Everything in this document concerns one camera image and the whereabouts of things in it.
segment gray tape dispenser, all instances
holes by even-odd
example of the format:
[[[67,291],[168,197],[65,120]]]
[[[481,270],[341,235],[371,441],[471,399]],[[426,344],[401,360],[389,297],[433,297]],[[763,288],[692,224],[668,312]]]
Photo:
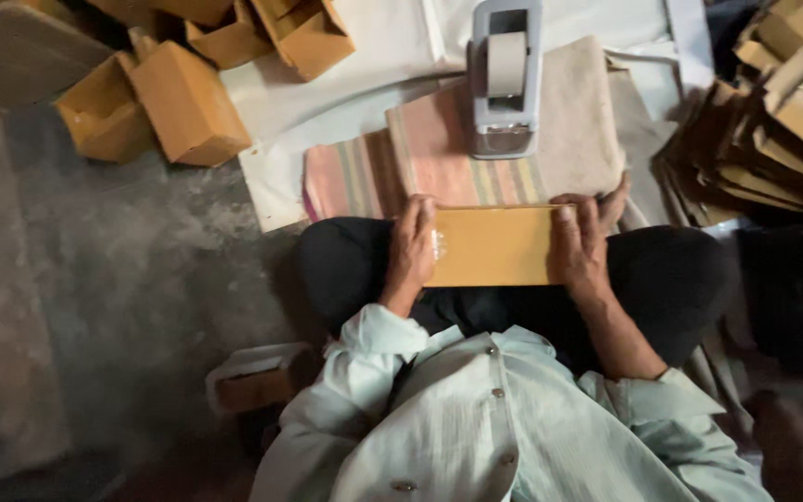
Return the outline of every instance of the gray tape dispenser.
[[[541,0],[486,0],[475,7],[467,78],[473,95],[473,156],[491,160],[532,154],[541,97]]]

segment tape roll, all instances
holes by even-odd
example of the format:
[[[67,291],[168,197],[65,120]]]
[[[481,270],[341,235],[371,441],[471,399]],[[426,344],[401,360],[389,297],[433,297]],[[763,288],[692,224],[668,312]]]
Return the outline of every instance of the tape roll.
[[[526,84],[526,32],[488,37],[488,97],[520,96]]]

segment light green shirt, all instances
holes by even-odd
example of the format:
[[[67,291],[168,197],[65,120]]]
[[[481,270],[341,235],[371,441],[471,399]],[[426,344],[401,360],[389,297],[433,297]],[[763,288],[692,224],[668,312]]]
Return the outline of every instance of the light green shirt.
[[[326,352],[284,410],[251,501],[771,500],[711,420],[724,410],[677,370],[576,382],[519,326],[430,337],[377,304]]]

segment gray floor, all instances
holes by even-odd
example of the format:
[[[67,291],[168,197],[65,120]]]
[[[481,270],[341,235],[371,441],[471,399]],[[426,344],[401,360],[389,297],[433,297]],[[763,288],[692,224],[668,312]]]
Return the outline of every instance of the gray floor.
[[[21,224],[0,233],[25,242],[73,450],[157,458],[216,429],[204,376],[231,351],[322,342],[294,266],[304,225],[263,235],[236,160],[87,161],[49,106],[4,131]]]

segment shirt button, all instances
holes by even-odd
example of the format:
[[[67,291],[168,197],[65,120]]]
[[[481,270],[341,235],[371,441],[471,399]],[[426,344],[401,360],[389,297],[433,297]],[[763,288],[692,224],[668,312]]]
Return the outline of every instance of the shirt button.
[[[417,484],[414,482],[393,482],[390,486],[395,491],[414,491],[417,489]]]

